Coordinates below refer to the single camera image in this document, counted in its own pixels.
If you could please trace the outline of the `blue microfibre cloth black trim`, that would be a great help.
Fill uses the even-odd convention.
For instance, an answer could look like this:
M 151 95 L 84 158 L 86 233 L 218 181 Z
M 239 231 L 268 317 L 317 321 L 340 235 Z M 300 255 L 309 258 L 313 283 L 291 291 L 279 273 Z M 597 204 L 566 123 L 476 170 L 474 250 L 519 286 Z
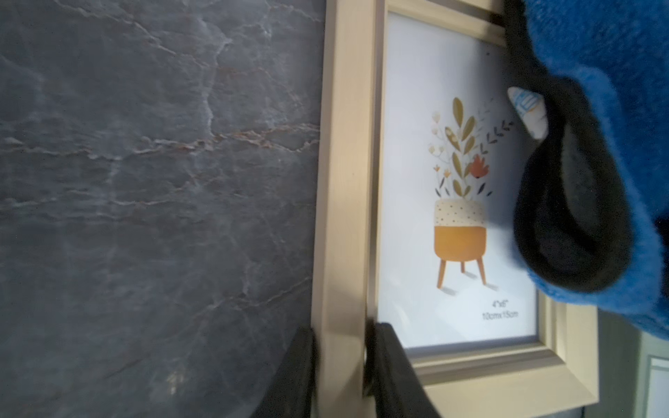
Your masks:
M 508 1 L 505 26 L 547 111 L 514 214 L 531 278 L 667 339 L 667 2 Z

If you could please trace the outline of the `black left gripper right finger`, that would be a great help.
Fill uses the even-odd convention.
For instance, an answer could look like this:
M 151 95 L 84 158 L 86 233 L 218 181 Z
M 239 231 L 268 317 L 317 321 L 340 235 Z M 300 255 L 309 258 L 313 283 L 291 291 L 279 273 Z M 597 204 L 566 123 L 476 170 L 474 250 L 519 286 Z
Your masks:
M 366 326 L 365 395 L 379 418 L 437 417 L 392 325 Z

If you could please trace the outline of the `beige picture frame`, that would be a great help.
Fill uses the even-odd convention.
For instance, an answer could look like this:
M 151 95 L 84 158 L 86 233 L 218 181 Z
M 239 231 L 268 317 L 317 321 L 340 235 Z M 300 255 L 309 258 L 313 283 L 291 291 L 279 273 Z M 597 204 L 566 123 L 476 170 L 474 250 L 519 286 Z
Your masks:
M 428 408 L 534 417 L 599 400 L 595 308 L 550 299 L 517 255 L 533 144 L 510 104 L 501 5 L 330 1 L 312 325 L 316 414 L 372 417 L 375 322 Z

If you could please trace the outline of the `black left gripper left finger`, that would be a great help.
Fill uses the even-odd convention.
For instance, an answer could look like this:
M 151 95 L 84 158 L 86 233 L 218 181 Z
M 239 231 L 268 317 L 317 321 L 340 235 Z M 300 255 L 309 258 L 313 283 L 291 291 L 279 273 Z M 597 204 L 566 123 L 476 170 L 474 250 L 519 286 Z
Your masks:
M 316 346 L 311 328 L 300 327 L 252 418 L 310 418 Z

